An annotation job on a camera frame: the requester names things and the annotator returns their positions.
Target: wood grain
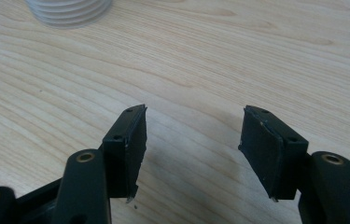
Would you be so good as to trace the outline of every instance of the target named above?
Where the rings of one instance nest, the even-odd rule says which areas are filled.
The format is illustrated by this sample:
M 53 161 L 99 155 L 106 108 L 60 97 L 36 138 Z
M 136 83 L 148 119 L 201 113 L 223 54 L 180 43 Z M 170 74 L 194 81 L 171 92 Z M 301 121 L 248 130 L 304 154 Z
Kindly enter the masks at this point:
M 301 223 L 237 150 L 243 107 L 350 159 L 350 0 L 114 0 L 76 30 L 0 1 L 0 185 L 55 180 L 137 104 L 147 153 L 114 223 Z

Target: plastic cup stack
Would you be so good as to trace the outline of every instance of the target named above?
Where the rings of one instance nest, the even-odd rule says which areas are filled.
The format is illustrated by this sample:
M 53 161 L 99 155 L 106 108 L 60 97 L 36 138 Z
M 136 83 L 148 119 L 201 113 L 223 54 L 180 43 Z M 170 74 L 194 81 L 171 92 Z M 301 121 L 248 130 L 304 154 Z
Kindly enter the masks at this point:
M 72 29 L 100 19 L 111 0 L 26 0 L 26 3 L 47 26 Z

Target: plastic container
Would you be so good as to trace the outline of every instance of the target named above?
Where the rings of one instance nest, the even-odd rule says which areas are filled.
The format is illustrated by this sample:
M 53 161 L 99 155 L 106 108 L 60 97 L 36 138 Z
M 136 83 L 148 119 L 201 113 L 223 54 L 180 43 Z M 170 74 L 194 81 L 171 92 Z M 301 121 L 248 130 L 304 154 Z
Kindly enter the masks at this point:
M 111 0 L 25 0 L 35 17 L 47 26 L 72 29 L 99 20 Z

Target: tabletop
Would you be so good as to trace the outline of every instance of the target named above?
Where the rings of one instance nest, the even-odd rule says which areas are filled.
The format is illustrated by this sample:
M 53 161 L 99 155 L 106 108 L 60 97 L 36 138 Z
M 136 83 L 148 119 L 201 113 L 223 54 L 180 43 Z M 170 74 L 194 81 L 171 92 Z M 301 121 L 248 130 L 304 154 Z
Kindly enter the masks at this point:
M 237 149 L 243 109 L 350 159 L 350 0 L 113 0 L 71 30 L 0 1 L 0 186 L 61 177 L 140 104 L 139 190 L 114 223 L 301 223 L 300 194 L 271 201 Z

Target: light wood surface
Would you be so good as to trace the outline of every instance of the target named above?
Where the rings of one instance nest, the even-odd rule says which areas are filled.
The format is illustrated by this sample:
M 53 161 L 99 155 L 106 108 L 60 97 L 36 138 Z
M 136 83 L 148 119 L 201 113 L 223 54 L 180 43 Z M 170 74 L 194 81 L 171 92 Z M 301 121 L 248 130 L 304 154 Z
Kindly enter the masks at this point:
M 0 0 L 0 185 L 57 179 L 138 104 L 147 152 L 114 223 L 301 223 L 237 149 L 243 108 L 350 159 L 350 0 L 114 0 L 76 30 Z

